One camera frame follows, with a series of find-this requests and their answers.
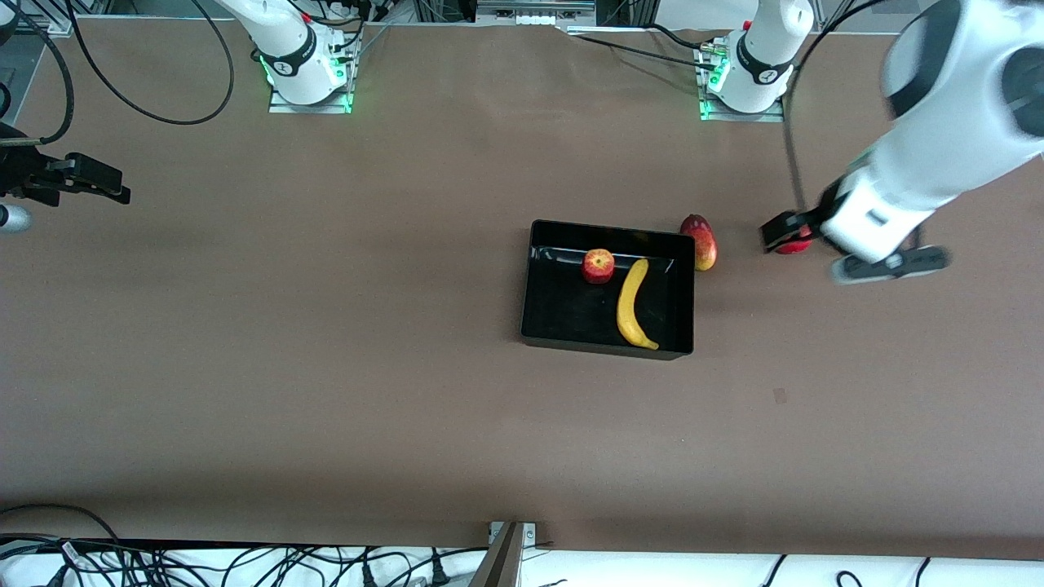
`plug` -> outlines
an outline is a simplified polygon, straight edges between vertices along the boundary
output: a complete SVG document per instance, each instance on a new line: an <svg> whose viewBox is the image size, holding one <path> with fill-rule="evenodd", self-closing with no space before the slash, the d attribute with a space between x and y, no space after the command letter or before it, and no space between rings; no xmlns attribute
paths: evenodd
<svg viewBox="0 0 1044 587"><path fill-rule="evenodd" d="M377 587L377 582L374 581L374 571L370 570L370 562L362 562L362 587Z"/></svg>
<svg viewBox="0 0 1044 587"><path fill-rule="evenodd" d="M438 550L431 548L431 587L442 587L450 582L443 569L443 558L438 556Z"/></svg>

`yellow banana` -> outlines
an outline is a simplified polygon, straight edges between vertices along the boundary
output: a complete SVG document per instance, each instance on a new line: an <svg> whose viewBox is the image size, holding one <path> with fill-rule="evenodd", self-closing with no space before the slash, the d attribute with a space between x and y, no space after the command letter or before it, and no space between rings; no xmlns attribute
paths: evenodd
<svg viewBox="0 0 1044 587"><path fill-rule="evenodd" d="M616 327L632 345L655 351L660 345L649 341L645 331L638 325L638 319L635 318L635 297L638 296L638 288L641 287L648 271L648 259L638 259L631 265L631 271L623 280L623 288L620 289L620 299L616 302Z"/></svg>

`brown table surface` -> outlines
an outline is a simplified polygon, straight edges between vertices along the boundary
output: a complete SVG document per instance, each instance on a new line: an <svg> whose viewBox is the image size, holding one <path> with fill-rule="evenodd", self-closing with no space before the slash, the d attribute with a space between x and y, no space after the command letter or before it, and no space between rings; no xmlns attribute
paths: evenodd
<svg viewBox="0 0 1044 587"><path fill-rule="evenodd" d="M84 28L142 104L219 101L205 23ZM1039 162L929 221L950 269L838 287L825 246L760 254L792 206L780 126L699 121L684 66L547 27L398 27L351 116L269 115L221 28L235 95L194 127L129 111L61 43L76 118L44 150L121 168L134 202L30 203L2 241L5 503L90 506L127 537L466 544L519 518L561 548L1044 555ZM809 67L810 197L887 130L889 42L833 38ZM48 62L23 131L57 124L60 89ZM720 244L691 356L520 342L533 219L689 213Z"/></svg>

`black tray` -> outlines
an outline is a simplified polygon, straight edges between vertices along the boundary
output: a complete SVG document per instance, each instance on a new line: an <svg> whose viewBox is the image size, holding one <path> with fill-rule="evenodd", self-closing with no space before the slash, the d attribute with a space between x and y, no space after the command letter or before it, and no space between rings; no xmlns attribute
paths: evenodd
<svg viewBox="0 0 1044 587"><path fill-rule="evenodd" d="M616 259L609 283L580 275L584 255L608 249ZM658 350L628 344L616 328L616 301L631 265L649 260L635 315ZM533 347L669 360L692 352L695 246L683 234L536 220L529 232L522 338Z"/></svg>

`red apple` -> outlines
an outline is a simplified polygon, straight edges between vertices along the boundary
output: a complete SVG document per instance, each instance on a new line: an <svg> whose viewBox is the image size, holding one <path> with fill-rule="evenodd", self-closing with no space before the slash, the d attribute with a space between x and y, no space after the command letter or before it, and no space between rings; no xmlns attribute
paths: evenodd
<svg viewBox="0 0 1044 587"><path fill-rule="evenodd" d="M714 240L714 231L707 218L699 214L689 214L682 222L681 233L696 241L696 271L705 272L713 267L717 261L717 241Z"/></svg>
<svg viewBox="0 0 1044 587"><path fill-rule="evenodd" d="M584 255L584 264L580 265L584 281L595 285L612 279L615 269L616 259L613 258L612 253L604 249L588 251L587 255Z"/></svg>
<svg viewBox="0 0 1044 587"><path fill-rule="evenodd" d="M805 237L812 235L812 229L808 228L808 225L801 227L798 231L798 235ZM798 240L796 242L787 242L786 244L780 246L776 250L780 255L793 255L796 253L801 253L805 249L808 249L812 244L811 240Z"/></svg>

